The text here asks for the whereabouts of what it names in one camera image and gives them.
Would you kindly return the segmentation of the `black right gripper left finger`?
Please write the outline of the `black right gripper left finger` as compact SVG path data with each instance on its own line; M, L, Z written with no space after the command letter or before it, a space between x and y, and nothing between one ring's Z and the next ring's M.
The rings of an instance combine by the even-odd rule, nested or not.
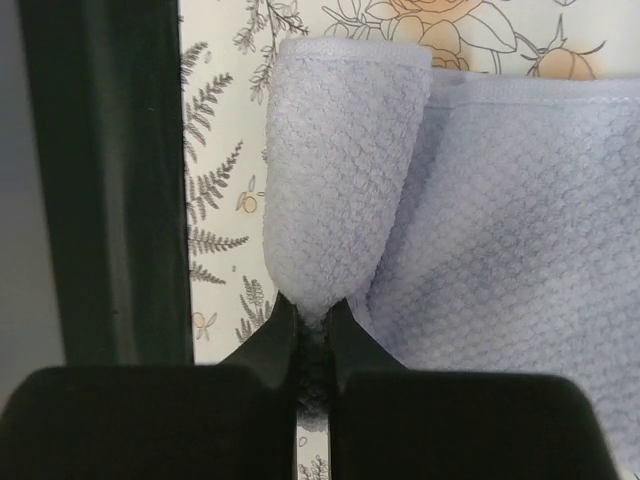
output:
M298 315L214 366L51 367L1 416L5 479L291 479Z

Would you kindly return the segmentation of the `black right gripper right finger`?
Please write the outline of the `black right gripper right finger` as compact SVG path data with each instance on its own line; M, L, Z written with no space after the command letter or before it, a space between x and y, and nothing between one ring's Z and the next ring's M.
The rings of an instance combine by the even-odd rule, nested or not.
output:
M334 479L614 479L590 402L553 375L416 371L327 316Z

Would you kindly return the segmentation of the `light blue towel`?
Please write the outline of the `light blue towel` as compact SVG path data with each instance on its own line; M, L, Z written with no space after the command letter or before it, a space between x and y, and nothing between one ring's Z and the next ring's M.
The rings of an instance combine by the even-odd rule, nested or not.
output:
M639 82L463 72L286 40L264 258L315 333L347 300L406 366L559 374L639 469Z

